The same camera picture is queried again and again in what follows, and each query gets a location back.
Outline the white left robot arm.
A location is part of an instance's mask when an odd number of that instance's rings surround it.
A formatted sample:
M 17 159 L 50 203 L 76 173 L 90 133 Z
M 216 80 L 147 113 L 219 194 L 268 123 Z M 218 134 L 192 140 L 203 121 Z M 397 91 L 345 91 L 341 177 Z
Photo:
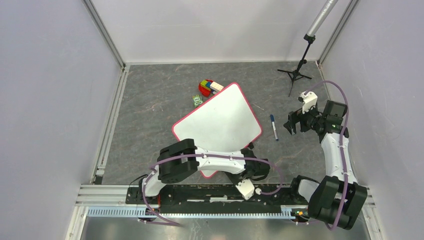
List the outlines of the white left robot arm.
M 196 172 L 223 172 L 248 200 L 255 193 L 254 181 L 265 179 L 270 172 L 268 159 L 256 158 L 250 148 L 238 151 L 212 151 L 195 145 L 187 138 L 160 150 L 157 164 L 139 184 L 138 197 L 153 203 L 166 185 L 180 183 Z

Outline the green frog toy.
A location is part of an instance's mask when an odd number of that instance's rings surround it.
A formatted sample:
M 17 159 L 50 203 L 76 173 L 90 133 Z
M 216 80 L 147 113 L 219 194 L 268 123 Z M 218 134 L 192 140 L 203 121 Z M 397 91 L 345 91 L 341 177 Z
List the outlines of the green frog toy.
M 203 98 L 198 94 L 192 97 L 192 101 L 195 108 L 199 107 L 204 103 Z

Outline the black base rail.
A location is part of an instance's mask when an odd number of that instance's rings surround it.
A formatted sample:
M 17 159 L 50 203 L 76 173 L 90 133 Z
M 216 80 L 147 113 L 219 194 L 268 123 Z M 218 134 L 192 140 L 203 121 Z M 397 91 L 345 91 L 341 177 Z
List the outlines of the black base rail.
M 306 209 L 307 200 L 286 185 L 272 195 L 254 194 L 243 199 L 230 184 L 173 184 L 162 188 L 157 196 L 143 198 L 140 187 L 127 189 L 125 203 L 143 205 L 148 202 L 160 214 L 202 214 L 224 216 L 277 216 L 285 208 Z

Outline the colourful toy block stack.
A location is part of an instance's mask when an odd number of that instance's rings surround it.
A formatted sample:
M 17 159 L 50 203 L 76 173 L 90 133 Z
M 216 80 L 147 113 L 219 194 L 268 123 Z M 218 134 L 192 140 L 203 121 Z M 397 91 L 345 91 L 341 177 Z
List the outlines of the colourful toy block stack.
M 210 95 L 215 95 L 222 91 L 224 86 L 210 79 L 204 79 L 198 84 L 200 93 L 208 98 Z

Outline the black tripod stand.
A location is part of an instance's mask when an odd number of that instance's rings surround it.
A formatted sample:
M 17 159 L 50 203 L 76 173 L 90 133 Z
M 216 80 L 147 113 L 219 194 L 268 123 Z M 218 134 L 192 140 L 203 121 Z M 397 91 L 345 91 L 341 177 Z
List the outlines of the black tripod stand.
M 302 66 L 305 65 L 308 62 L 306 60 L 306 55 L 307 55 L 311 45 L 316 40 L 316 33 L 317 33 L 318 29 L 322 26 L 323 22 L 326 20 L 326 18 L 328 17 L 330 12 L 333 10 L 333 8 L 335 7 L 337 2 L 338 2 L 338 0 L 327 0 L 325 2 L 325 4 L 323 5 L 323 7 L 321 8 L 320 12 L 317 14 L 314 21 L 312 22 L 309 29 L 305 33 L 303 39 L 305 41 L 307 41 L 307 47 L 306 47 L 306 49 L 303 53 L 301 60 L 298 62 L 297 67 L 294 70 L 277 69 L 278 72 L 286 73 L 288 75 L 289 79 L 290 79 L 291 86 L 290 86 L 288 96 L 291 95 L 294 83 L 297 80 L 300 80 L 300 79 L 303 79 L 303 78 L 308 79 L 308 80 L 312 79 L 311 77 L 300 73 L 300 70 L 301 70 Z

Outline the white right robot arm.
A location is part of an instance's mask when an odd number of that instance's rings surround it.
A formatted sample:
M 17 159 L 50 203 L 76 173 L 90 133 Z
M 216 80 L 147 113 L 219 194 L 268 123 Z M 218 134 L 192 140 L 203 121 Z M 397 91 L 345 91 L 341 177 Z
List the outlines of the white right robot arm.
M 298 175 L 289 189 L 289 199 L 295 204 L 307 201 L 308 217 L 325 223 L 329 228 L 350 230 L 368 196 L 367 189 L 358 184 L 349 157 L 349 106 L 327 100 L 322 112 L 317 100 L 298 98 L 302 106 L 288 114 L 283 125 L 291 135 L 316 132 L 324 152 L 325 177 L 317 181 Z

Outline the blue white marker pen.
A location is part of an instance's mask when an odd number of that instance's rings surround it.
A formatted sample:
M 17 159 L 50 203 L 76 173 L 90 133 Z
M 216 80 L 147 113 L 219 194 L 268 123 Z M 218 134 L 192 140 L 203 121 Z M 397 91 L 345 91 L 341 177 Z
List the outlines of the blue white marker pen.
M 277 127 L 276 127 L 275 118 L 274 118 L 273 114 L 270 115 L 270 121 L 271 121 L 271 126 L 272 126 L 272 130 L 273 130 L 274 138 L 278 142 L 279 136 L 278 136 L 278 133 L 277 133 Z

